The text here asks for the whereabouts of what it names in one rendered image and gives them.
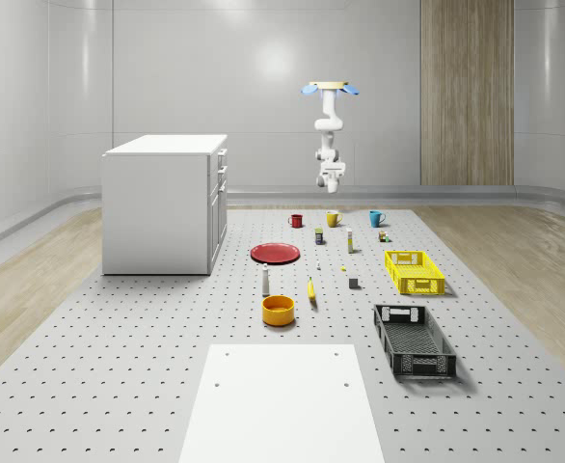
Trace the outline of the drone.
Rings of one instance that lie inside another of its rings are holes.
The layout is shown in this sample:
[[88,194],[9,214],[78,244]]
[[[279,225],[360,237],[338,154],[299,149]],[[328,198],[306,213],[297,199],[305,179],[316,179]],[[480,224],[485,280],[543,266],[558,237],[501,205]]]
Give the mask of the drone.
[[341,91],[351,95],[357,95],[359,91],[347,81],[312,81],[301,89],[301,93],[309,95],[320,91]]

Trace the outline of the yellow bowl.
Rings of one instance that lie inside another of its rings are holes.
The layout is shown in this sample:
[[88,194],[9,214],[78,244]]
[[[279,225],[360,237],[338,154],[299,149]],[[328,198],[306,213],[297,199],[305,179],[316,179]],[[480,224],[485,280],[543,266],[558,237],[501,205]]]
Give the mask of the yellow bowl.
[[262,320],[271,326],[284,326],[295,319],[294,301],[284,295],[270,295],[262,300]]

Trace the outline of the red plate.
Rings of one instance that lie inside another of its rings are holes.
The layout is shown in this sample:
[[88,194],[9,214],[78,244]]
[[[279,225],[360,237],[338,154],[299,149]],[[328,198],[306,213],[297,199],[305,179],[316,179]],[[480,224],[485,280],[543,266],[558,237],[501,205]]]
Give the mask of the red plate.
[[251,250],[251,258],[268,264],[291,263],[300,257],[296,246],[285,243],[263,243]]

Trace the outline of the white board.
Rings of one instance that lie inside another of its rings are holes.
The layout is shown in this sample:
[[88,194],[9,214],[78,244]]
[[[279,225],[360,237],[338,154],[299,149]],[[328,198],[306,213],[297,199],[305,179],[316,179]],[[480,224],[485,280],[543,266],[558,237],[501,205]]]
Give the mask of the white board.
[[384,463],[351,344],[213,344],[179,463]]

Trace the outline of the white cabinet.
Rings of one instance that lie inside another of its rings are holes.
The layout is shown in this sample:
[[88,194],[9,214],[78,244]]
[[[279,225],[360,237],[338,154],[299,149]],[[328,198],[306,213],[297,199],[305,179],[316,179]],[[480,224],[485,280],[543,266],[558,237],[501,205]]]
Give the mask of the white cabinet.
[[212,272],[227,230],[227,140],[144,135],[103,154],[103,273]]

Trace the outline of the yellow basket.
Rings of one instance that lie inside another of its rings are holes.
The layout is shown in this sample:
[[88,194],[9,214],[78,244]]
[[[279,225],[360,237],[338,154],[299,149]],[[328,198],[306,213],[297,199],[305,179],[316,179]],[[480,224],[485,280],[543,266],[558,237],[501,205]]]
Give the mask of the yellow basket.
[[444,274],[423,251],[386,251],[385,266],[402,294],[444,294]]

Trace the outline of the dark grey basket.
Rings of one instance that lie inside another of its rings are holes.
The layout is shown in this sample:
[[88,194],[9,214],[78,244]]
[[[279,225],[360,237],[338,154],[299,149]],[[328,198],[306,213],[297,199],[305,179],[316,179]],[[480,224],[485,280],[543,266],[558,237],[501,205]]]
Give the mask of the dark grey basket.
[[456,375],[456,353],[425,307],[375,304],[373,311],[394,375]]

